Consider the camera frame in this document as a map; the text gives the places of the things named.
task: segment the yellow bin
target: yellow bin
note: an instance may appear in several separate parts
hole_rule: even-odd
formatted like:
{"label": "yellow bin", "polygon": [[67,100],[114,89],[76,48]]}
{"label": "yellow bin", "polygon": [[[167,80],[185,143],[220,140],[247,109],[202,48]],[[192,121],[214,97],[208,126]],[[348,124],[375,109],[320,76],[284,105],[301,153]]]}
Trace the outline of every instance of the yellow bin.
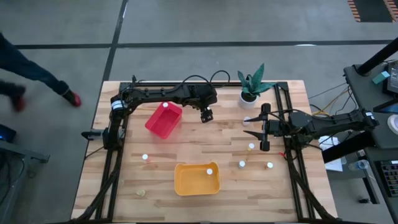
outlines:
{"label": "yellow bin", "polygon": [[177,164],[174,170],[174,190],[179,196],[217,194],[220,175],[215,162],[209,164]]}

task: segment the red bin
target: red bin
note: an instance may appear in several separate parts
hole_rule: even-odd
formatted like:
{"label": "red bin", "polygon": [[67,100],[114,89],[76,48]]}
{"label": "red bin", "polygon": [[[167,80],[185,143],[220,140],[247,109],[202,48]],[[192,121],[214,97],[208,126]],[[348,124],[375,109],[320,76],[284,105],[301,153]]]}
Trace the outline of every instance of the red bin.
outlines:
{"label": "red bin", "polygon": [[181,115],[182,109],[178,106],[170,102],[161,103],[145,123],[145,128],[162,139],[167,139],[180,121]]}

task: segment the keyboard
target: keyboard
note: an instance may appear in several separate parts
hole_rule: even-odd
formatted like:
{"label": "keyboard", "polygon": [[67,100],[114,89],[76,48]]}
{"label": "keyboard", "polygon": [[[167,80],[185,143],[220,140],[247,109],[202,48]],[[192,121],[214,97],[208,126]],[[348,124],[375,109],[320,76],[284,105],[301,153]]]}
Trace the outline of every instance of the keyboard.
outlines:
{"label": "keyboard", "polygon": [[390,197],[398,197],[398,161],[380,161],[379,173]]}

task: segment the wooden table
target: wooden table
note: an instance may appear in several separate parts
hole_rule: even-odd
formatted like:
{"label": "wooden table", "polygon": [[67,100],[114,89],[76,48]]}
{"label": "wooden table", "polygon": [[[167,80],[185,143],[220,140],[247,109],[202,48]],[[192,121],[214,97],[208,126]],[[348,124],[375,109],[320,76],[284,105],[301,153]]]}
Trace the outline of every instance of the wooden table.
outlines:
{"label": "wooden table", "polygon": [[[287,82],[293,107],[310,113],[304,82]],[[110,98],[118,93],[119,84],[104,82],[93,128],[108,126]],[[253,110],[242,110],[238,107],[240,91],[240,87],[217,89],[218,102],[211,105],[214,120],[206,124],[201,123],[199,111],[188,106],[183,108],[181,122],[166,140],[152,135],[144,127],[159,103],[141,105],[130,115],[114,222],[297,220],[287,162],[279,154],[284,151],[282,138],[270,136],[271,149],[262,152],[259,141],[242,131],[261,131],[261,123],[244,127],[242,120],[245,116],[257,116],[265,102],[271,104],[271,110],[277,110],[275,93],[273,90],[262,93]],[[249,152],[246,148],[251,142],[256,149]],[[92,141],[87,153],[101,146],[102,141]],[[143,154],[149,155],[149,163],[142,160]],[[98,193],[105,157],[106,151],[101,150],[85,161],[72,218],[81,215]],[[321,152],[308,147],[303,150],[303,157],[312,192],[336,217]],[[244,169],[238,169],[241,160],[246,161]],[[221,190],[218,194],[181,197],[174,192],[174,168],[177,164],[207,164],[211,161],[220,168]],[[265,170],[266,162],[273,162],[274,168]],[[145,190],[145,196],[136,195],[138,190]],[[301,190],[300,198],[304,214],[307,214]],[[103,214],[107,212],[108,199],[109,194]]]}

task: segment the green plant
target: green plant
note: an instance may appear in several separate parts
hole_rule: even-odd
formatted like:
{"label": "green plant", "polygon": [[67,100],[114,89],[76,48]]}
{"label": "green plant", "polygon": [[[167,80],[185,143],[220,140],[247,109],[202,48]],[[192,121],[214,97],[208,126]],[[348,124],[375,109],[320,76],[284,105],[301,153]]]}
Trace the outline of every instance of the green plant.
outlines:
{"label": "green plant", "polygon": [[247,75],[245,78],[242,72],[238,71],[238,78],[242,83],[242,91],[243,93],[254,97],[260,96],[260,93],[264,93],[271,87],[275,85],[275,83],[261,83],[262,76],[264,74],[264,63],[257,69],[253,76]]}

